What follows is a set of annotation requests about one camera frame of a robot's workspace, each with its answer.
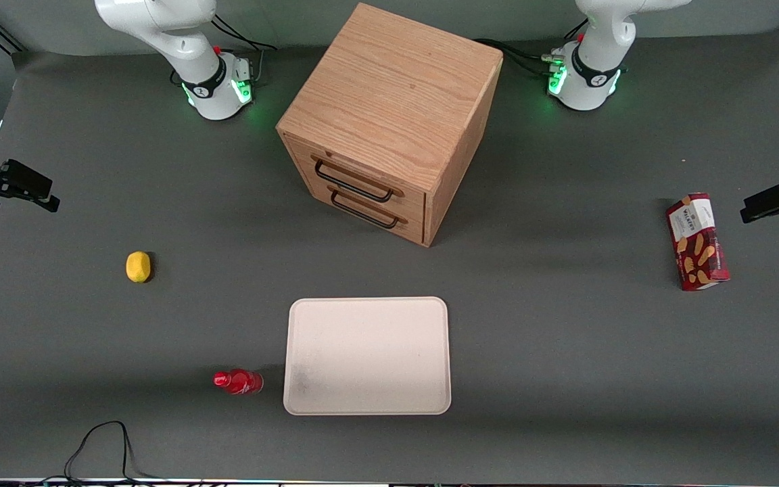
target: drawer handle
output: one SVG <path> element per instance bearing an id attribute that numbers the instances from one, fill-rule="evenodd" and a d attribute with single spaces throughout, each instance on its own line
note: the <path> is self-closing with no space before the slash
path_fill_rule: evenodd
<path id="1" fill-rule="evenodd" d="M 319 158 L 314 158 L 314 159 L 318 161 L 318 163 L 314 165 L 314 171 L 318 173 L 318 176 L 320 176 L 322 179 L 326 179 L 328 182 L 335 183 L 336 185 L 339 185 L 348 191 L 355 192 L 359 196 L 368 198 L 369 200 L 372 201 L 377 201 L 377 203 L 386 203 L 387 201 L 390 200 L 389 198 L 392 197 L 392 190 L 387 190 L 386 196 L 377 196 L 376 194 L 371 194 L 371 192 L 361 190 L 356 186 L 349 185 L 346 182 L 342 181 L 341 179 L 333 178 L 333 176 L 321 172 L 321 167 L 323 166 L 324 161 L 319 160 Z"/>
<path id="2" fill-rule="evenodd" d="M 333 206 L 336 208 L 340 208 L 342 210 L 345 210 L 346 212 L 352 214 L 353 216 L 359 216 L 359 218 L 364 219 L 365 221 L 369 222 L 370 224 L 377 225 L 381 228 L 384 228 L 386 230 L 392 230 L 398 224 L 398 216 L 392 219 L 392 223 L 386 224 L 384 222 L 381 222 L 377 218 L 371 218 L 371 216 L 366 215 L 365 213 L 358 212 L 357 210 L 347 206 L 347 204 L 341 204 L 336 201 L 336 197 L 338 196 L 338 191 L 333 190 L 333 196 L 330 197 L 330 201 L 333 202 Z"/>

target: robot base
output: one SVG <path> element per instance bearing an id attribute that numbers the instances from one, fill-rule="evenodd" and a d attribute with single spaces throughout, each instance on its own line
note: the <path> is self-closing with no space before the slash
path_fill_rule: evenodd
<path id="1" fill-rule="evenodd" d="M 248 60 L 240 59 L 232 53 L 220 53 L 218 57 L 227 65 L 227 77 L 210 98 L 192 96 L 183 85 L 189 104 L 208 120 L 229 119 L 252 99 Z"/>
<path id="2" fill-rule="evenodd" d="M 562 55 L 563 58 L 569 59 L 573 49 L 578 44 L 577 41 L 566 43 L 563 47 L 553 49 L 552 54 Z M 572 62 L 566 62 L 566 64 L 560 65 L 559 70 L 550 77 L 546 92 L 554 98 L 560 99 L 567 107 L 585 112 L 603 105 L 606 98 L 615 92 L 615 86 L 620 76 L 621 70 L 618 70 L 615 77 L 612 80 L 606 80 L 603 86 L 590 87 L 588 81 L 575 70 Z"/>

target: plastic bottle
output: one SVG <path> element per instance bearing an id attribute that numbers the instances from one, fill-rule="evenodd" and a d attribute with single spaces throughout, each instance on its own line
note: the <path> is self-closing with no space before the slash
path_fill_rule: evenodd
<path id="1" fill-rule="evenodd" d="M 241 368 L 218 372 L 212 382 L 228 394 L 257 394 L 263 388 L 262 375 Z"/>

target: plastic tray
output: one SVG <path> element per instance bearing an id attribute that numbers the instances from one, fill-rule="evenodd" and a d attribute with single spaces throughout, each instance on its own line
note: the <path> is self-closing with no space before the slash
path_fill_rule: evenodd
<path id="1" fill-rule="evenodd" d="M 288 413 L 441 414 L 451 400 L 442 299 L 301 299 L 291 306 Z"/>

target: yellow lemon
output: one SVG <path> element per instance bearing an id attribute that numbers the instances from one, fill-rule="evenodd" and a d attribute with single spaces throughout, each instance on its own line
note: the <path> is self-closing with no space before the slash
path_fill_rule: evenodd
<path id="1" fill-rule="evenodd" d="M 151 269 L 149 254 L 146 252 L 133 252 L 124 263 L 124 273 L 135 283 L 145 283 Z"/>

